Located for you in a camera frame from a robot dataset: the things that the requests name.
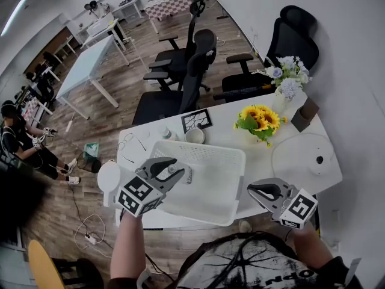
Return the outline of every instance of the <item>white bowl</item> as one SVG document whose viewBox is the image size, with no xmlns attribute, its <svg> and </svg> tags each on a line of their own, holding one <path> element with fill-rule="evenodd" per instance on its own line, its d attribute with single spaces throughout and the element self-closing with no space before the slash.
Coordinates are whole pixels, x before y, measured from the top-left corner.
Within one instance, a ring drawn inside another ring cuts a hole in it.
<svg viewBox="0 0 385 289">
<path fill-rule="evenodd" d="M 200 128 L 193 128 L 187 131 L 185 134 L 185 141 L 190 143 L 200 143 L 205 142 L 205 134 Z"/>
</svg>

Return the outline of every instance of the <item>sunflower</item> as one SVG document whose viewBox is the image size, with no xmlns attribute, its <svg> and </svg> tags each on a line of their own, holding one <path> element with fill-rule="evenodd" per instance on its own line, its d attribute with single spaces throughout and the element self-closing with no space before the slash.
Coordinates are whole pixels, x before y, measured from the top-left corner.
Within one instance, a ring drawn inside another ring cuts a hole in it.
<svg viewBox="0 0 385 289">
<path fill-rule="evenodd" d="M 260 116 L 260 111 L 254 106 L 248 106 L 244 108 L 241 112 L 240 118 L 246 119 L 247 115 L 250 113 L 250 115 L 254 118 L 256 116 Z"/>
<path fill-rule="evenodd" d="M 255 128 L 255 129 L 254 129 L 255 131 L 261 132 L 261 131 L 264 131 L 264 130 L 266 130 L 266 129 L 269 128 L 269 123 L 268 123 L 265 119 L 263 119 L 263 118 L 261 118 L 261 117 L 257 117 L 257 118 L 254 119 L 254 120 L 255 120 L 255 122 L 257 122 L 257 124 L 258 124 L 258 128 Z"/>
<path fill-rule="evenodd" d="M 259 109 L 261 112 L 269 112 L 271 109 L 264 105 L 255 105 L 255 108 Z"/>
<path fill-rule="evenodd" d="M 272 110 L 262 112 L 262 117 L 268 122 L 268 125 L 271 128 L 279 128 L 280 126 L 279 116 Z"/>
</svg>

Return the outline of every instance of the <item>checkered cloth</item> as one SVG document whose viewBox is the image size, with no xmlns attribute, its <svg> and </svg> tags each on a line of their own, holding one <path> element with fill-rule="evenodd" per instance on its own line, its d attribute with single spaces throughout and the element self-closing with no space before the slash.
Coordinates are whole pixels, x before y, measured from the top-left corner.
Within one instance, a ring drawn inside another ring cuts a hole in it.
<svg viewBox="0 0 385 289">
<path fill-rule="evenodd" d="M 39 101 L 37 100 L 37 98 L 33 98 L 29 102 L 26 103 L 26 105 L 24 107 L 25 112 L 22 114 L 25 122 L 28 123 L 31 120 L 32 116 L 35 115 L 35 110 L 36 110 L 38 102 Z"/>
<path fill-rule="evenodd" d="M 188 10 L 191 0 L 154 0 L 144 7 L 150 19 L 163 20 L 167 15 L 178 14 L 178 12 Z"/>
</svg>

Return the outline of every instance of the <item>white plastic basket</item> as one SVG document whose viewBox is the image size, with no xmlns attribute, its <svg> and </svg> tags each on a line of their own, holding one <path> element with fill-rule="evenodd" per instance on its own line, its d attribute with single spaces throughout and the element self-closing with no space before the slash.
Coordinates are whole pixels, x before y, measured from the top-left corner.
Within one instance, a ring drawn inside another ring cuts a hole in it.
<svg viewBox="0 0 385 289">
<path fill-rule="evenodd" d="M 181 141 L 157 141 L 150 158 L 173 157 L 192 168 L 190 185 L 177 183 L 159 209 L 188 219 L 229 226 L 235 218 L 245 173 L 242 150 Z M 159 178 L 168 176 L 165 169 Z"/>
</svg>

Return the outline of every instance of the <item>ceiling light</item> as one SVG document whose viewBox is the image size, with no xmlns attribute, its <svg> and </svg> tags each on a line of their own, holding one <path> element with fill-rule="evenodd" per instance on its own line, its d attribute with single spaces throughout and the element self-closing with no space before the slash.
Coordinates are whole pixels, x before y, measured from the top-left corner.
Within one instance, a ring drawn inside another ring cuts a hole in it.
<svg viewBox="0 0 385 289">
<path fill-rule="evenodd" d="M 26 0 L 20 0 L 20 2 L 17 4 L 17 6 L 16 6 L 16 8 L 13 10 L 13 12 L 12 12 L 12 14 L 11 14 L 9 20 L 8 20 L 7 23 L 5 24 L 5 27 L 4 27 L 4 29 L 2 30 L 2 33 L 1 33 L 0 36 L 3 36 L 3 34 L 7 32 L 8 28 L 10 27 L 10 25 L 11 25 L 11 23 L 12 23 L 12 21 L 13 21 L 13 19 L 16 17 L 17 13 L 20 11 L 20 9 L 22 8 L 22 6 L 23 6 L 23 4 L 24 4 L 25 1 L 26 1 Z"/>
</svg>

